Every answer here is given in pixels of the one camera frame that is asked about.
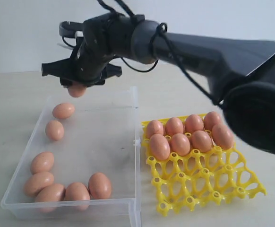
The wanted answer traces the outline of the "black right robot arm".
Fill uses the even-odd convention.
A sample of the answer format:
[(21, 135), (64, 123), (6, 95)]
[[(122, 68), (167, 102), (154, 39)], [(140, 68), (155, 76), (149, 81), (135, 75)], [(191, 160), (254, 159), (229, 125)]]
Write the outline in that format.
[(169, 33), (166, 24), (119, 13), (64, 21), (59, 33), (74, 38), (76, 46), (69, 58), (42, 64), (43, 76), (56, 76), (65, 87), (91, 87), (121, 75), (111, 65), (115, 58), (176, 65), (206, 77), (205, 95), (242, 141), (275, 154), (275, 41)]

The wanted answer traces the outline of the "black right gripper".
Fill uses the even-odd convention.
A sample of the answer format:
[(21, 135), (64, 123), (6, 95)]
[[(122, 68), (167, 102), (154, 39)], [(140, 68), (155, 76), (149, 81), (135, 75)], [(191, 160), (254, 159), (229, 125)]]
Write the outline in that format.
[(111, 77), (120, 77), (120, 66), (110, 64), (112, 57), (97, 60), (91, 51), (86, 49), (84, 40), (76, 40), (69, 58), (41, 64), (42, 76), (59, 77), (60, 85), (69, 88), (78, 83), (85, 87), (104, 85)]

